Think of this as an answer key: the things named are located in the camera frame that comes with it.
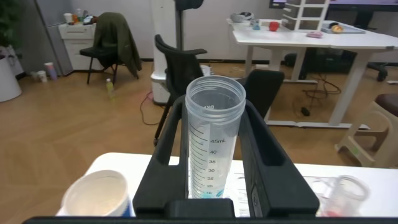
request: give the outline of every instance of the white table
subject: white table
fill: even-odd
[[[271,22],[275,20],[261,19],[260,23]],[[283,50],[296,50],[298,52],[296,63],[293,69],[292,78],[285,80],[293,83],[316,83],[315,80],[299,80],[299,75],[304,60],[307,47],[333,48],[349,50],[358,53],[351,71],[349,72],[345,87],[335,106],[335,109],[328,123],[318,122],[299,122],[294,121],[267,121],[268,125],[279,126],[298,126],[298,127],[316,127],[316,128],[350,128],[351,124],[341,123],[347,111],[349,104],[354,96],[359,82],[366,70],[366,65],[371,55],[376,52],[385,52],[398,49],[398,38],[384,34],[377,34],[366,31],[365,34],[326,34],[323,33],[321,39],[306,37],[305,33],[291,32],[285,27],[281,27],[277,32],[268,31],[267,27],[262,26],[261,30],[253,30],[249,27],[249,22],[240,24],[233,23],[230,19],[227,22],[233,28],[233,35],[236,43],[248,46],[246,55],[246,76],[250,73],[252,67],[252,55],[254,47],[269,49],[272,52],[269,63],[270,70],[279,70],[282,60]]]
[[[132,199],[150,158],[151,155],[142,154],[103,154],[92,163],[85,175],[106,169],[122,173],[127,178],[129,196]],[[169,164],[178,164],[178,157],[171,157]],[[396,193],[398,189],[398,170],[308,164],[296,164],[296,168],[304,177],[352,175],[365,183],[370,189],[370,196],[362,204],[358,215],[364,217],[398,217],[398,194]],[[232,161],[231,172],[243,173],[242,161]]]

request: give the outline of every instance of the chair backrest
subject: chair backrest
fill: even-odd
[[[166,85],[173,100],[184,95],[190,82],[202,77],[203,72],[195,54],[189,54],[167,45],[158,34],[156,48],[166,57]]]
[[[253,70],[244,84],[248,99],[265,117],[285,78],[283,72]]]

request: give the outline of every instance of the jacket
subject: jacket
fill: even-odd
[[[118,47],[118,59],[137,77],[142,69],[136,43],[124,16],[116,12],[104,12],[97,18],[93,47]],[[114,58],[99,58],[103,67],[115,63]]]

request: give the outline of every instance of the white cabinet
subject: white cabinet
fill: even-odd
[[[94,25],[59,25],[61,37],[67,49],[70,62],[74,70],[88,70],[90,67],[90,58],[80,55],[81,49],[93,46],[95,24]],[[93,69],[102,70],[100,62],[94,58]]]

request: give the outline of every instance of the plant pot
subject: plant pot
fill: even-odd
[[[0,59],[0,102],[11,100],[21,93],[22,90],[12,74],[7,58]]]

